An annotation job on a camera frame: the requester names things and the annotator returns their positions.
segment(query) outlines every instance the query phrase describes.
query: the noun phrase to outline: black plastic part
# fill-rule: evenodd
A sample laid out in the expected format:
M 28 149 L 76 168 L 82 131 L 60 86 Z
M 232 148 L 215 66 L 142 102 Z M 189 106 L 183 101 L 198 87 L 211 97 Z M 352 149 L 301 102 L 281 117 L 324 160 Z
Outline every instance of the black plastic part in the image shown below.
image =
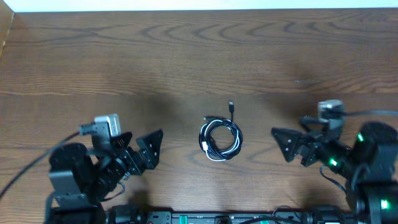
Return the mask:
M 318 147 L 319 146 L 316 144 L 310 144 L 309 147 L 301 145 L 300 154 L 303 156 L 303 159 L 301 160 L 301 164 L 303 166 L 309 167 L 318 161 L 315 155 Z
M 161 129 L 136 139 L 140 148 L 139 154 L 144 160 L 146 169 L 155 169 L 158 165 L 162 139 L 163 131 Z
M 347 202 L 359 221 L 372 224 L 396 223 L 398 220 L 398 183 L 377 182 L 359 184 L 355 191 L 346 184 Z M 381 200 L 388 201 L 388 208 L 381 209 Z
M 65 209 L 91 206 L 85 190 L 95 179 L 95 168 L 86 153 L 87 148 L 83 144 L 72 143 L 55 151 L 49 159 L 49 178 L 55 189 L 55 198 Z
M 232 224 L 232 220 L 229 216 L 216 217 L 214 224 Z
M 108 224 L 145 224 L 147 223 L 147 214 L 137 205 L 118 205 L 113 206 L 108 212 L 107 220 Z
M 112 160 L 105 169 L 101 170 L 96 180 L 90 186 L 88 194 L 101 202 L 105 196 L 112 192 L 125 173 L 125 166 L 119 159 Z
M 342 212 L 336 206 L 317 206 L 301 217 L 303 224 L 346 223 Z
M 358 164 L 367 164 L 358 182 L 388 182 L 395 172 L 398 156 L 397 131 L 384 123 L 365 123 L 349 156 Z
M 115 150 L 126 149 L 130 144 L 131 138 L 131 132 L 122 133 L 119 136 L 111 138 L 111 144 Z
M 106 223 L 106 214 L 99 204 L 99 207 L 91 207 L 81 210 L 60 210 L 55 208 L 51 211 L 50 218 L 44 221 L 45 224 L 97 224 Z
M 285 160 L 287 162 L 292 162 L 294 157 L 299 153 L 302 133 L 291 129 L 272 128 L 271 134 L 278 143 Z

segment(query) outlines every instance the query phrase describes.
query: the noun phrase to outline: black and white cable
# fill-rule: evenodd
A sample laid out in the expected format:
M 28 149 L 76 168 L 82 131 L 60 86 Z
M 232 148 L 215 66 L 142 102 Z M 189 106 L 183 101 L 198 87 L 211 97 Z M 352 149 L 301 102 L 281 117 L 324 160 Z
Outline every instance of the black and white cable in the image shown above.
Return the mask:
M 207 158 L 211 161 L 220 162 L 229 160 L 238 155 L 241 151 L 243 135 L 238 125 L 233 122 L 234 103 L 232 101 L 229 102 L 229 112 L 231 113 L 231 119 L 218 116 L 206 116 L 205 120 L 209 122 L 201 127 L 199 133 L 199 145 L 202 151 L 206 153 Z M 211 136 L 213 131 L 220 126 L 227 127 L 234 136 L 233 143 L 226 149 L 220 149 L 216 145 L 216 141 Z

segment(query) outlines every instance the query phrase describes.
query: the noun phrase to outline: white wall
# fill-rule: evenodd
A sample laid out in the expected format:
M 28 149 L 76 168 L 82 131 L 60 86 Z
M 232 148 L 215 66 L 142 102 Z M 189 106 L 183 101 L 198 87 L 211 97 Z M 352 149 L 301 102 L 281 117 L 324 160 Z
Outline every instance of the white wall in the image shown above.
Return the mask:
M 4 0 L 14 12 L 398 7 L 398 0 Z

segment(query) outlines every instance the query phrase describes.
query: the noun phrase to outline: black bracket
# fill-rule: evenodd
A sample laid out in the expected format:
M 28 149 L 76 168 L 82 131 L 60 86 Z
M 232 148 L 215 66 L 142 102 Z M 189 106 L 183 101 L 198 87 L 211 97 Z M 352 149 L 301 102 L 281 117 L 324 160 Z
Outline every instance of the black bracket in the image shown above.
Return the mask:
M 162 139 L 163 131 L 160 129 L 136 139 L 140 148 L 139 154 L 144 160 L 146 169 L 155 169 L 158 165 Z
M 292 162 L 299 153 L 299 147 L 302 145 L 300 142 L 302 133 L 291 129 L 272 128 L 271 134 L 278 143 L 286 162 Z

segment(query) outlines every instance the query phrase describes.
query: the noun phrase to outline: wood grain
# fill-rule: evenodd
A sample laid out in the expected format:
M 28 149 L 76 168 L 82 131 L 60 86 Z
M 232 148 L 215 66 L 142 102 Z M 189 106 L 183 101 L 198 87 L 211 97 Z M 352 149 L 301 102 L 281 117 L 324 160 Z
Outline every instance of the wood grain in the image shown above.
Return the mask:
M 298 128 L 297 118 L 327 99 L 349 111 L 396 110 L 397 50 L 396 9 L 18 14 L 0 61 L 0 187 L 79 124 L 118 113 L 135 138 L 158 128 L 165 135 L 156 170 L 129 179 L 127 194 L 106 208 L 347 209 L 319 164 L 287 164 L 269 131 Z M 229 116 L 229 100 L 243 150 L 214 163 L 198 132 L 203 116 Z M 343 140 L 351 144 L 369 119 L 398 125 L 349 119 Z M 48 169 L 43 161 L 13 186 L 1 223 L 42 222 Z

